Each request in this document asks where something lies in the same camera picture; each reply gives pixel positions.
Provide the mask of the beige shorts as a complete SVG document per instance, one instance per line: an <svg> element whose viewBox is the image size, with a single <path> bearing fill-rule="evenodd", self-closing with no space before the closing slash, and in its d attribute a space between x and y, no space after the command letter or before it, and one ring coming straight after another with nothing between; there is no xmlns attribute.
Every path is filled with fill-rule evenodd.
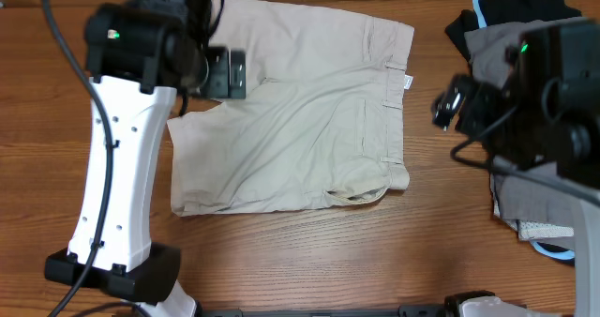
<svg viewBox="0 0 600 317"><path fill-rule="evenodd" d="M215 6L212 41L245 52L247 95L169 121L174 214L369 204L409 186L410 25L259 0Z"/></svg>

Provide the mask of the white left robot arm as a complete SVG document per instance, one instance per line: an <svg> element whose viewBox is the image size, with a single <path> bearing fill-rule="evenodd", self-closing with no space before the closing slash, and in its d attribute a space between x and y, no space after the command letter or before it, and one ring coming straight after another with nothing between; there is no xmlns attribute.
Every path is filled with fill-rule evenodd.
<svg viewBox="0 0 600 317"><path fill-rule="evenodd" d="M199 316L178 280L181 251L154 242L150 206L163 131L193 98L242 99L246 55L213 47L225 0L106 3L88 19L84 63L73 70L92 99L81 214L47 280L71 294L98 289L141 316Z"/></svg>

